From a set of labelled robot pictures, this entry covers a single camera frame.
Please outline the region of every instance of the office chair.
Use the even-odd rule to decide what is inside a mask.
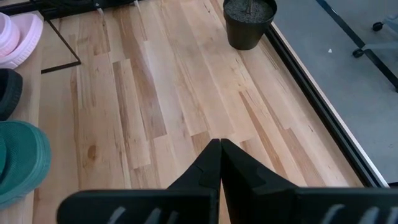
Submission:
[[[382,22],[376,22],[372,26],[372,30],[377,32],[383,28],[383,25],[386,24],[389,26],[394,32],[398,33],[398,22],[395,20],[398,19],[398,14],[394,16],[388,16]],[[364,54],[365,50],[369,49],[398,49],[398,41],[379,43],[379,44],[365,44],[365,46],[360,49],[356,49],[353,51],[353,56],[355,58],[359,58]]]

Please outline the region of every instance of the black frame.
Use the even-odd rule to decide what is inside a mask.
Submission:
[[[103,0],[95,0],[94,2],[104,2]],[[127,4],[128,2],[133,2],[133,0],[125,0],[125,1],[117,1],[113,3],[108,3],[107,5],[92,5],[87,4],[82,6],[81,8],[74,11],[59,11],[58,9],[46,6],[43,4],[41,0],[36,1],[38,7],[42,8],[42,15],[45,16],[47,22],[55,28],[50,22],[51,19],[56,19],[65,16],[71,16],[79,13],[89,12],[97,10],[97,8],[106,8],[106,7],[115,7],[122,4]],[[13,15],[23,12],[34,11],[36,8],[32,5],[31,2],[25,2],[20,4],[13,4],[10,6],[0,7],[0,11],[5,14]],[[63,40],[65,44],[65,39],[59,34],[59,32],[54,29],[58,36]],[[304,92],[308,101],[311,103],[314,110],[317,112],[318,116],[321,118],[323,124],[326,126],[329,133],[332,135],[333,139],[336,141],[340,150],[343,152],[362,183],[367,187],[385,187],[382,180],[376,175],[373,171],[372,167],[366,161],[364,156],[361,154],[359,149],[356,147],[348,133],[342,127],[341,123],[338,121],[336,116],[333,114],[329,106],[326,104],[325,100],[322,98],[321,94],[314,87],[313,83],[308,78],[307,74],[304,72],[303,68],[296,61],[295,57],[289,50],[289,48],[285,45],[282,38],[278,35],[275,29],[271,26],[270,29],[266,32],[266,36],[271,42],[272,46],[275,48],[286,67],[289,69],[290,73],[294,77],[295,81],[300,86],[301,90]],[[53,71],[52,68],[45,70],[45,72]]]

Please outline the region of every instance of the soil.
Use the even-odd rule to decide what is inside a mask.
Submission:
[[[266,22],[274,15],[270,5],[261,0],[253,0],[252,12],[247,13],[248,2],[248,0],[230,0],[224,6],[224,12],[232,19],[245,23]]]

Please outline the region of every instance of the chair caster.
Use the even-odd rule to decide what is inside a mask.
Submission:
[[[372,30],[377,32],[379,30],[383,29],[383,23],[382,22],[376,22],[372,26]]]
[[[354,58],[361,57],[365,52],[362,49],[356,49],[353,51]]]

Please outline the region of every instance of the black tire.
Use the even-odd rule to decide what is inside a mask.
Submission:
[[[0,69],[0,121],[7,120],[18,105],[23,79],[11,69]]]
[[[359,58],[364,54],[364,51],[362,49],[356,49],[353,51],[353,56],[354,58]]]
[[[383,29],[383,23],[382,22],[375,22],[372,26],[372,30],[377,32],[379,30]]]

